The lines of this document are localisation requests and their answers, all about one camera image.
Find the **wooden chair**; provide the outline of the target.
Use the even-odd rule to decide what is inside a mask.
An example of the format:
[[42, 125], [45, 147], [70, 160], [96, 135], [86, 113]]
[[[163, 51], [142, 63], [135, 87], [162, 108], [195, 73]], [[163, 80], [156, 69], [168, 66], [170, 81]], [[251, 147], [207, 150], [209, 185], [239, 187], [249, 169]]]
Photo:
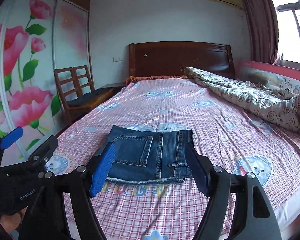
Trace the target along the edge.
[[69, 107], [67, 101], [74, 100], [85, 93], [96, 90], [86, 65], [55, 69], [53, 71], [57, 92], [61, 99], [65, 119], [71, 126], [80, 116], [83, 116], [115, 95], [115, 89], [99, 95], [97, 98], [78, 106]]

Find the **purple curtain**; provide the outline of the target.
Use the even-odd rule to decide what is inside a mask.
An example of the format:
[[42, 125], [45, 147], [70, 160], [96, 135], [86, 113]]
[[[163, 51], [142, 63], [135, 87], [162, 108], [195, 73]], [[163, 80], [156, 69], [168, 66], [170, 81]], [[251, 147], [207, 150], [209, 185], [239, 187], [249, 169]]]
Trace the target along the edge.
[[242, 0], [250, 34], [251, 60], [278, 64], [279, 23], [273, 0]]

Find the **floral patterned quilt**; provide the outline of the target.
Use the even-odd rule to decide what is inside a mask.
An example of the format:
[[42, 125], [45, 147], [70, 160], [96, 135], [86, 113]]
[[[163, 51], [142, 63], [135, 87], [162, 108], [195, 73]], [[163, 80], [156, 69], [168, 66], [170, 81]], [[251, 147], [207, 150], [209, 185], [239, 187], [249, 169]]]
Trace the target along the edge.
[[217, 96], [276, 126], [300, 133], [300, 94], [285, 89], [269, 89], [261, 83], [238, 81], [194, 67], [185, 75]]

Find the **window with frame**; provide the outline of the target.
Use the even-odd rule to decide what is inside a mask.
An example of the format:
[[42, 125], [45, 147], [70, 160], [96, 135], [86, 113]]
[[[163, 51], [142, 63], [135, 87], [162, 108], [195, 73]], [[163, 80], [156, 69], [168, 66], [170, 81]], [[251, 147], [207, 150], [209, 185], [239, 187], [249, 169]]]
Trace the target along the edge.
[[300, 1], [273, 0], [279, 23], [281, 64], [300, 69]]

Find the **white wall socket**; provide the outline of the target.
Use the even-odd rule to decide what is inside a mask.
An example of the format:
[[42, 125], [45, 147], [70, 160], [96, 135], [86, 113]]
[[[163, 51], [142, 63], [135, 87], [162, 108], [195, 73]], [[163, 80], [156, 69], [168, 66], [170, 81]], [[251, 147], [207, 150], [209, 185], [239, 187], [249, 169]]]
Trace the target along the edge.
[[121, 62], [123, 61], [123, 57], [119, 56], [119, 57], [113, 57], [113, 62]]

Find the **pink checked bed sheet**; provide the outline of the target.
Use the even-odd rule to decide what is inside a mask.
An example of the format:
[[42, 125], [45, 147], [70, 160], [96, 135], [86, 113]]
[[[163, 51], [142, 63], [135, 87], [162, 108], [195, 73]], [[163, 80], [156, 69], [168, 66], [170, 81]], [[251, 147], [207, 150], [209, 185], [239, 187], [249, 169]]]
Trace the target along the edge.
[[199, 154], [230, 173], [254, 172], [284, 230], [300, 214], [300, 135], [184, 79], [131, 83], [73, 124], [47, 163], [55, 174], [116, 146], [92, 205], [108, 239], [191, 239], [208, 199], [184, 158]]

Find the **dark cushion on chair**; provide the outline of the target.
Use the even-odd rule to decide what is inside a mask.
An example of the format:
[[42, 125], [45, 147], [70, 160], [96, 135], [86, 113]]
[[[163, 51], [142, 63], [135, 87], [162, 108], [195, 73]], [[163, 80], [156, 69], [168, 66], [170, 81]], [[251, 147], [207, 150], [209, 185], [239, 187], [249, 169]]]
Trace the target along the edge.
[[106, 93], [108, 91], [110, 91], [110, 88], [99, 88], [93, 90], [92, 92], [85, 93], [74, 100], [67, 101], [67, 104], [69, 107], [78, 107], [93, 100], [94, 98], [97, 98], [99, 95]]

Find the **orange fringed blanket edge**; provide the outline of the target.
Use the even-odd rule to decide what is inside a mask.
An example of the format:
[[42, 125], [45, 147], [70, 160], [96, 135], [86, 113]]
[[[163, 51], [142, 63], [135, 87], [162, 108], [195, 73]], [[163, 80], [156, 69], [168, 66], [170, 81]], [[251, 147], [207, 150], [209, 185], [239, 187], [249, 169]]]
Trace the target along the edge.
[[131, 82], [132, 83], [137, 83], [139, 81], [162, 80], [162, 79], [173, 79], [173, 78], [187, 79], [187, 78], [189, 78], [189, 76], [187, 76], [187, 75], [181, 75], [181, 76], [177, 76], [177, 75], [159, 75], [159, 76], [145, 76], [145, 77], [130, 76], [127, 79], [125, 79], [125, 84], [128, 85]]

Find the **dark wooden nightstand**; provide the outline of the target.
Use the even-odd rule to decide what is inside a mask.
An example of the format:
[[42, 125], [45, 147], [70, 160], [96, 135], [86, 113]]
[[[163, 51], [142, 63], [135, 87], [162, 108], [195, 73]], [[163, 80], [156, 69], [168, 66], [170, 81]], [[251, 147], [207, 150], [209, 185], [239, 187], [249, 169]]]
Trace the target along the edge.
[[100, 87], [100, 89], [101, 88], [109, 88], [109, 89], [113, 88], [113, 89], [116, 89], [116, 90], [121, 90], [122, 88], [125, 88], [125, 87], [126, 87], [126, 83], [125, 82], [120, 82], [120, 83], [106, 84], [106, 85]]

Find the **blue denim jeans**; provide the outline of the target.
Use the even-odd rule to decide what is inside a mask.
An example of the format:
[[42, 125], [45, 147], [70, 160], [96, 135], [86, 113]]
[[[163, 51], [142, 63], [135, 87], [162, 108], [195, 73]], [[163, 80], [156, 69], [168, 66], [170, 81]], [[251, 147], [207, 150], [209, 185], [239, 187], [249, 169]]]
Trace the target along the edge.
[[95, 155], [101, 154], [108, 143], [115, 146], [109, 181], [132, 185], [175, 184], [192, 177], [185, 159], [189, 142], [193, 142], [192, 130], [168, 127], [153, 132], [113, 126]]

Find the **pink bed guard rail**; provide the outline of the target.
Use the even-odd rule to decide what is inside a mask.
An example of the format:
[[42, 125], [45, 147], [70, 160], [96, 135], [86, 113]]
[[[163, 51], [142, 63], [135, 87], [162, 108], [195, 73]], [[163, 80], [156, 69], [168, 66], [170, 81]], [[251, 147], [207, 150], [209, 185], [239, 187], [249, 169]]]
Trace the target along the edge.
[[255, 61], [240, 62], [236, 69], [237, 77], [242, 81], [261, 83], [270, 89], [287, 89], [300, 94], [300, 70], [276, 64]]

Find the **dark wooden headboard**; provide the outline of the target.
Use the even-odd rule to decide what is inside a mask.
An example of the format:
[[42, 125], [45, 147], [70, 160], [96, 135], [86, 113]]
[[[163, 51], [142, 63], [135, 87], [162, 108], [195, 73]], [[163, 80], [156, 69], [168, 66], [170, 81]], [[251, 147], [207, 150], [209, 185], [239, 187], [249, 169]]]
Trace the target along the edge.
[[145, 42], [131, 43], [128, 52], [130, 76], [181, 76], [186, 67], [194, 67], [235, 78], [229, 45], [191, 41]]

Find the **floral sliding wardrobe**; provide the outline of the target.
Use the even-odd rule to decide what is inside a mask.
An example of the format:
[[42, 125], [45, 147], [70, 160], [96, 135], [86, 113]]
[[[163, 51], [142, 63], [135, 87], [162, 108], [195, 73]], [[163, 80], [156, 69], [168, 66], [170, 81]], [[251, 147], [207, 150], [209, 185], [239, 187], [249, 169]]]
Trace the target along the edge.
[[54, 71], [88, 65], [88, 13], [65, 0], [4, 0], [0, 6], [0, 137], [23, 136], [2, 166], [26, 161], [66, 126]]

